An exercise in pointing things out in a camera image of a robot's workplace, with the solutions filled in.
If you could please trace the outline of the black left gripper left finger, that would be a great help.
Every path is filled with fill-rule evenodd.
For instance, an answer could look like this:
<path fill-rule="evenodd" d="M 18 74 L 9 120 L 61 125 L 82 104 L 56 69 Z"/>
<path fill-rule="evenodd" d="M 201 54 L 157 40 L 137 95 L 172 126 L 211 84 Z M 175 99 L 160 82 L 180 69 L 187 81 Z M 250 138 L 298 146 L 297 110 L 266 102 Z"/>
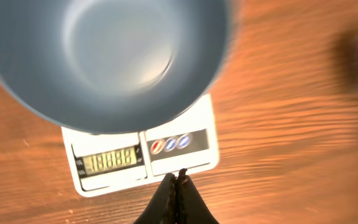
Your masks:
<path fill-rule="evenodd" d="M 166 174 L 145 210 L 134 224 L 176 223 L 176 177 Z"/>

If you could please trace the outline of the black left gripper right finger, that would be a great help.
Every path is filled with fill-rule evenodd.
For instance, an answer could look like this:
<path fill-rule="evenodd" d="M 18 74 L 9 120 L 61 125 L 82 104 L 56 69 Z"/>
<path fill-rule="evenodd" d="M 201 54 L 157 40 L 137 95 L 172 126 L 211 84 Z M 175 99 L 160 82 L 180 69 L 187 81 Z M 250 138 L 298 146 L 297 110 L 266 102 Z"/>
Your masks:
<path fill-rule="evenodd" d="M 187 169 L 181 169 L 176 181 L 176 222 L 179 224 L 218 224 L 200 193 L 195 187 Z"/>

